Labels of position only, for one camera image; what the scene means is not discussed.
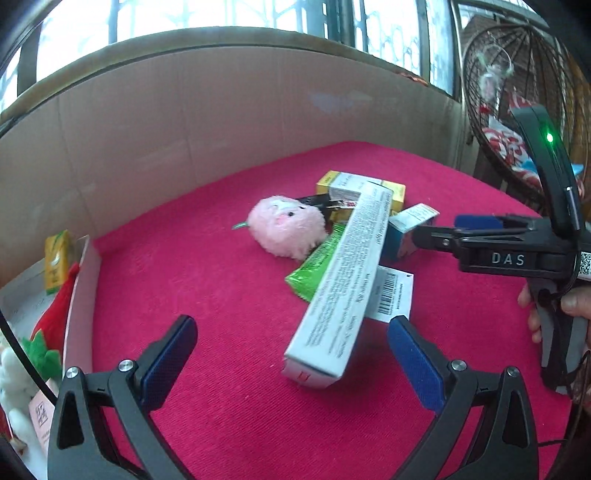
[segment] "finger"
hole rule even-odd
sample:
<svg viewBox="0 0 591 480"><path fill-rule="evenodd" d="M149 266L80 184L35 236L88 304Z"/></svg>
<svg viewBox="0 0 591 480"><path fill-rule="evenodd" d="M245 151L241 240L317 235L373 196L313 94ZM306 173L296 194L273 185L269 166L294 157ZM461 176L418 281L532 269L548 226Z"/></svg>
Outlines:
<svg viewBox="0 0 591 480"><path fill-rule="evenodd" d="M531 336L531 341L534 343L540 343L542 341L542 330L534 332Z"/></svg>
<svg viewBox="0 0 591 480"><path fill-rule="evenodd" d="M570 316L591 319L591 287L573 288L562 297L560 306Z"/></svg>
<svg viewBox="0 0 591 480"><path fill-rule="evenodd" d="M521 308L525 308L527 307L529 304L531 303L531 293L530 293L530 287L529 285L526 283L523 287L523 289L521 290L519 297L517 297L517 304L521 307Z"/></svg>
<svg viewBox="0 0 591 480"><path fill-rule="evenodd" d="M540 315L538 315L536 309L532 310L527 319L527 326L530 328L531 332L536 332L540 329L541 325Z"/></svg>

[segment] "pink fluffy ball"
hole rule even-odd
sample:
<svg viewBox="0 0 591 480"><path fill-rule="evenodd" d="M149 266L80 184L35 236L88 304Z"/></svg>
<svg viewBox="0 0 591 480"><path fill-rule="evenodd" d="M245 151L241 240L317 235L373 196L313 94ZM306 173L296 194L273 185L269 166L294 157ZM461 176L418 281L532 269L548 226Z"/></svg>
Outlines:
<svg viewBox="0 0 591 480"><path fill-rule="evenodd" d="M255 240L278 257L304 260L326 238L321 211L287 197L262 199L246 222Z"/></svg>

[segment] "green leaf plush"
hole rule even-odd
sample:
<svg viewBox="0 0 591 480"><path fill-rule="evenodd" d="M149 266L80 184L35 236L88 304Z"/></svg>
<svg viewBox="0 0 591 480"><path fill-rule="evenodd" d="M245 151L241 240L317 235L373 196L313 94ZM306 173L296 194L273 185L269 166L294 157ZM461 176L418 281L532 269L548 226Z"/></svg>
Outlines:
<svg viewBox="0 0 591 480"><path fill-rule="evenodd" d="M33 340L22 339L22 349L44 381L61 379L61 358L57 350L48 350L43 332L39 330Z"/></svg>

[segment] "red felt mat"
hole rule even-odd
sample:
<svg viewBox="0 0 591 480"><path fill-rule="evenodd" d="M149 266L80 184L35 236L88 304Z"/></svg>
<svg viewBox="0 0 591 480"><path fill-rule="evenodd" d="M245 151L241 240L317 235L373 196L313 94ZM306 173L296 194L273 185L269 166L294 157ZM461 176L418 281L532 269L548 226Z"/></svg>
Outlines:
<svg viewBox="0 0 591 480"><path fill-rule="evenodd" d="M364 321L345 377L328 389L299 387L280 374L307 306L283 280L297 263L263 251L247 229L230 227L263 197L313 194L328 170L404 183L406 205L439 210L439 225L451 225L459 213L531 213L432 161L347 142L240 172L101 238L95 370L137 358L181 313L199 325L197 348L164 408L152 414L196 478L386 480L432 419L390 353L385 325L373 320ZM517 306L524 281L461 273L451 255L439 252L415 252L397 268L415 274L411 321L422 335L475 369L516 365L539 441L563 437L570 404L540 380L538 346ZM116 437L123 439L120 429ZM466 441L464 435L459 447ZM555 455L556 447L541 451L542 474Z"/></svg>

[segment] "screw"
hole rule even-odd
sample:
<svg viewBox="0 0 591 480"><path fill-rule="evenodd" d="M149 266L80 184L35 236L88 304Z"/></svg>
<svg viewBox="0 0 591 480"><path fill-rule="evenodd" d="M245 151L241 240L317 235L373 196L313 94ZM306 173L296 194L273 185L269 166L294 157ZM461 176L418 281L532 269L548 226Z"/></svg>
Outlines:
<svg viewBox="0 0 591 480"><path fill-rule="evenodd" d="M78 367L70 367L68 370L66 370L66 377L68 377L68 378L74 378L77 375L78 375Z"/></svg>
<svg viewBox="0 0 591 480"><path fill-rule="evenodd" d="M133 360L122 360L119 362L119 371L120 372L128 372L134 367Z"/></svg>
<svg viewBox="0 0 591 480"><path fill-rule="evenodd" d="M507 373L510 377L518 377L519 369L517 367L507 367Z"/></svg>
<svg viewBox="0 0 591 480"><path fill-rule="evenodd" d="M466 368L468 368L468 365L466 365L464 360L452 360L452 368L456 372L463 372Z"/></svg>

